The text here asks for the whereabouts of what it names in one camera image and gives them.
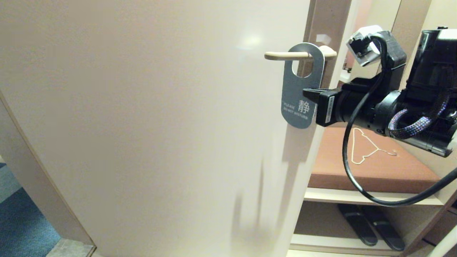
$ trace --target lever handle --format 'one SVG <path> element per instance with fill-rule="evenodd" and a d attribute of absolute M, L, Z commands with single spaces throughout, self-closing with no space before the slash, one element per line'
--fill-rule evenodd
<path fill-rule="evenodd" d="M 319 50 L 324 54 L 325 60 L 333 59 L 337 53 L 328 46 L 320 46 Z M 308 52 L 266 52 L 265 59 L 273 61 L 294 61 L 312 59 Z"/>

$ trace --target carpet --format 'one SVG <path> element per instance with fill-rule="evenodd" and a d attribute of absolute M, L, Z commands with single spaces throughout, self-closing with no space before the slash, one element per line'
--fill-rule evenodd
<path fill-rule="evenodd" d="M 23 188 L 0 203 L 0 257 L 46 257 L 59 240 Z"/>

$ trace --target white door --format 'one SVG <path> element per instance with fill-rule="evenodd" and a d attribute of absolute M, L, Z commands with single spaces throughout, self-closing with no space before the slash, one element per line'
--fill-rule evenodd
<path fill-rule="evenodd" d="M 284 121 L 263 54 L 302 41 L 308 8 L 0 3 L 0 91 L 100 254 L 285 255 L 320 137 Z"/>

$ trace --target cabinet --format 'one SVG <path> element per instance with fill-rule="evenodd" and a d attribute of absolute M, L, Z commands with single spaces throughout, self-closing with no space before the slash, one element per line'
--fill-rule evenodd
<path fill-rule="evenodd" d="M 326 132 L 324 132 L 322 143 L 325 143 L 325 133 Z M 431 154 L 426 152 L 416 152 L 407 145 L 402 144 L 398 146 L 402 147 L 404 150 L 408 150 L 414 158 L 414 161 L 427 164 L 430 168 L 426 168 L 423 171 L 411 171 L 413 172 L 412 178 L 419 177 L 414 176 L 414 174 L 423 174 L 424 172 L 434 172 L 438 175 L 438 177 L 442 177 L 446 174 L 446 171 L 434 171 L 435 167 L 433 167 L 433 163 L 438 162 L 438 160 L 435 160 L 432 163 L 432 166 L 430 166 L 430 162 L 425 160 L 424 156 L 432 159 L 440 158 L 441 162 L 447 161 L 450 163 L 452 163 L 455 156 L 453 154 L 447 159 L 443 159 L 438 156 L 429 156 Z M 326 156 L 329 162 L 341 162 L 341 157 L 333 158 L 333 156 L 328 154 L 322 156 Z M 323 162 L 317 161 L 313 170 L 319 169 L 319 165 L 323 165 Z M 438 192 L 437 194 L 413 206 L 399 208 L 381 207 L 406 244 L 405 251 L 398 252 L 390 249 L 390 247 L 381 239 L 379 235 L 377 235 L 379 242 L 375 246 L 366 246 L 363 244 L 339 212 L 337 208 L 338 203 L 360 205 L 374 204 L 362 196 L 358 191 L 309 187 L 304 195 L 304 202 L 297 220 L 295 232 L 292 236 L 290 249 L 341 254 L 406 256 L 414 250 L 424 235 L 446 212 L 448 206 L 455 201 L 456 189 L 457 185 L 453 183 L 441 192 Z M 396 201 L 409 198 L 414 194 L 377 192 L 373 193 L 373 195 L 384 200 Z"/>

